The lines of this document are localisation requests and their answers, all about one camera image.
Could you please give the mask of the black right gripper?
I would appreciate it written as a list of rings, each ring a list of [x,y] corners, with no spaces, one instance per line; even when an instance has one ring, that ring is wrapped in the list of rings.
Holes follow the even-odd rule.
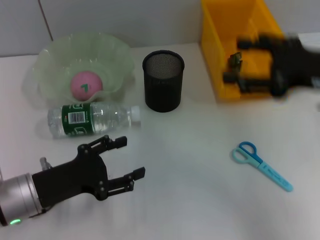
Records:
[[[272,55],[271,79],[242,76],[224,72],[225,84],[235,84],[241,93],[268,93],[273,97],[286,95],[290,88],[320,88],[320,52],[306,49],[298,37],[259,34],[253,39],[238,37],[240,50],[269,50]]]

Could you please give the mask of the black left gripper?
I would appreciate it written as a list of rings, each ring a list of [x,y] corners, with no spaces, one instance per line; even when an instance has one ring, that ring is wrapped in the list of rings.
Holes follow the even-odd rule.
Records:
[[[87,193],[98,201],[134,190],[135,181],[145,177],[145,167],[122,177],[108,180],[107,168],[100,154],[127,146],[128,139],[111,139],[104,135],[80,145],[74,160],[35,173],[32,180],[43,208],[51,207],[74,196]]]

